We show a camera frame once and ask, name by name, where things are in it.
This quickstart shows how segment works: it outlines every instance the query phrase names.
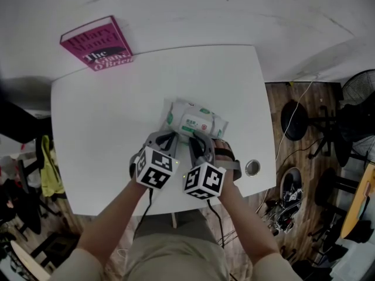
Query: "shirt sleeve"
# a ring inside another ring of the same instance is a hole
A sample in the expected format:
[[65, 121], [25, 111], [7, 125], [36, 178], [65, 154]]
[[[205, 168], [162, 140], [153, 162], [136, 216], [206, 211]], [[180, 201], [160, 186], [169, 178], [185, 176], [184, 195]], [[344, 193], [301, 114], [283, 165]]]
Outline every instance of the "shirt sleeve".
[[49, 281], [100, 281], [103, 267], [89, 252], [75, 249], [51, 275]]
[[253, 268], [256, 281], [302, 281], [291, 265], [280, 254], [270, 254], [259, 260]]

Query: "person's right hand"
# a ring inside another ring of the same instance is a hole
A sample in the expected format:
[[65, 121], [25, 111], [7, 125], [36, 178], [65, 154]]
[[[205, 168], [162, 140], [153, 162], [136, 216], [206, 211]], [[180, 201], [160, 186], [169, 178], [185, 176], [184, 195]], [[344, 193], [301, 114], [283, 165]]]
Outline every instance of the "person's right hand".
[[[214, 148], [227, 149], [232, 152], [230, 145], [221, 139], [215, 139], [213, 143], [214, 143], [213, 144]], [[224, 156], [224, 155], [216, 155], [216, 160], [225, 160], [229, 162], [233, 161], [230, 157]], [[231, 190], [234, 186], [235, 185], [233, 183], [233, 170], [227, 170], [225, 173], [225, 177], [224, 177], [224, 183], [223, 183], [223, 189], [221, 190], [221, 196], [224, 195], [229, 190]]]

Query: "t-shirt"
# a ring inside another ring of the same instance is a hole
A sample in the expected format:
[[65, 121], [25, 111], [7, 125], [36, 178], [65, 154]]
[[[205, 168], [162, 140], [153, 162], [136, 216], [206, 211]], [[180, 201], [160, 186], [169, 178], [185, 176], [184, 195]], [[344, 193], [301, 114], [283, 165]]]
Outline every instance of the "t-shirt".
[[[99, 281], [103, 267], [90, 253], [75, 249], [52, 274], [50, 281]], [[126, 281], [227, 281], [230, 280], [224, 250], [202, 239], [153, 234], [137, 238], [128, 251]], [[252, 280], [301, 281], [288, 261], [278, 253], [253, 267]]]

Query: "pink book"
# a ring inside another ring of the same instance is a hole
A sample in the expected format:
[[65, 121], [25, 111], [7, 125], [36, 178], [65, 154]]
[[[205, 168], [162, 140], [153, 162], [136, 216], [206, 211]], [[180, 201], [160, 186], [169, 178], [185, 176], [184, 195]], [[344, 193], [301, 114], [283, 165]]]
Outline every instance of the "pink book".
[[133, 54], [113, 16], [61, 35], [60, 45], [94, 71], [133, 61]]

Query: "person's left arm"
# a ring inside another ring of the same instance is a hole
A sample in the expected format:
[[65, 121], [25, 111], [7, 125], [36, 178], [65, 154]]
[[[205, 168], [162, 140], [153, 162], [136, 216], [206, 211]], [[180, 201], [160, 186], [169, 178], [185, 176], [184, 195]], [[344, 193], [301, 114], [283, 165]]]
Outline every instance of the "person's left arm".
[[77, 248], [92, 254], [104, 267], [146, 189], [133, 178], [115, 200], [85, 227]]

